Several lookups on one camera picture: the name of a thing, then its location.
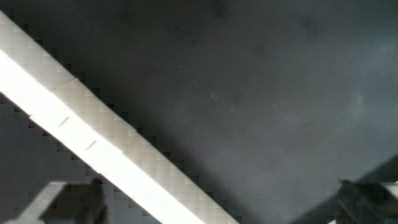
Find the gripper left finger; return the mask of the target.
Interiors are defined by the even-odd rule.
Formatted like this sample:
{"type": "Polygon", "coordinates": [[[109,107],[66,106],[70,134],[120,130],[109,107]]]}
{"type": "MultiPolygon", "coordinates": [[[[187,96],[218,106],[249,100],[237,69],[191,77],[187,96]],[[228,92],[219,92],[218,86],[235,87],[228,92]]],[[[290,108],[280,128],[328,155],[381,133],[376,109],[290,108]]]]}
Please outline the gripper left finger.
{"type": "Polygon", "coordinates": [[[111,224],[104,182],[50,182],[11,224],[111,224]]]}

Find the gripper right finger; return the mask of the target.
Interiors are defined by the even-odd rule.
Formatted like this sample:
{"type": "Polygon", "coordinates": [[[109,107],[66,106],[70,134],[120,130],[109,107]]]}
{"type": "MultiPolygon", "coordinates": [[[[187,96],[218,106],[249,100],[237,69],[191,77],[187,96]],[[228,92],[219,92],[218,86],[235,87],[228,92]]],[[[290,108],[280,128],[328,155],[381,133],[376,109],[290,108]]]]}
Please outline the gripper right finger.
{"type": "Polygon", "coordinates": [[[386,224],[398,220],[398,193],[393,184],[342,180],[337,224],[386,224]]]}

